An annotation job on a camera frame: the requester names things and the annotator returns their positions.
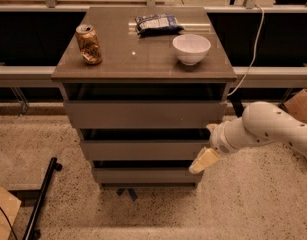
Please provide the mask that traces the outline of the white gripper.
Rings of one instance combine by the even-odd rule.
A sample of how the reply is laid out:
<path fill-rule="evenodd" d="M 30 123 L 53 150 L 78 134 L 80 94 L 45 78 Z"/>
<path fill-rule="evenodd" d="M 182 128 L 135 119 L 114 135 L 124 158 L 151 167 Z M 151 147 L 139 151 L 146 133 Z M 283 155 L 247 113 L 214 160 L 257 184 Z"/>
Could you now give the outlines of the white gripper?
<path fill-rule="evenodd" d="M 211 123 L 206 128 L 210 132 L 209 143 L 213 149 L 206 147 L 201 149 L 197 158 L 189 167 L 189 172 L 192 174 L 199 174 L 213 165 L 219 160 L 219 154 L 232 154 L 239 150 L 237 136 L 240 130 L 239 121 L 225 121 L 221 124 Z"/>

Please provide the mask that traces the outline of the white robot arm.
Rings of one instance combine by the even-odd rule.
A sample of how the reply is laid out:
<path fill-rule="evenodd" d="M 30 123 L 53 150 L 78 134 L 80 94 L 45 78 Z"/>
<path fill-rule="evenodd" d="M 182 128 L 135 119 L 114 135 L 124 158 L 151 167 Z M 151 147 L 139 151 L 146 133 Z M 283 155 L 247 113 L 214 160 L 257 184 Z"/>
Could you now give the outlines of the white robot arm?
<path fill-rule="evenodd" d="M 307 160 L 307 124 L 268 102 L 251 103 L 241 117 L 221 124 L 209 124 L 206 128 L 210 131 L 210 147 L 200 150 L 189 167 L 192 174 L 201 173 L 221 155 L 274 141 L 293 148 Z"/>

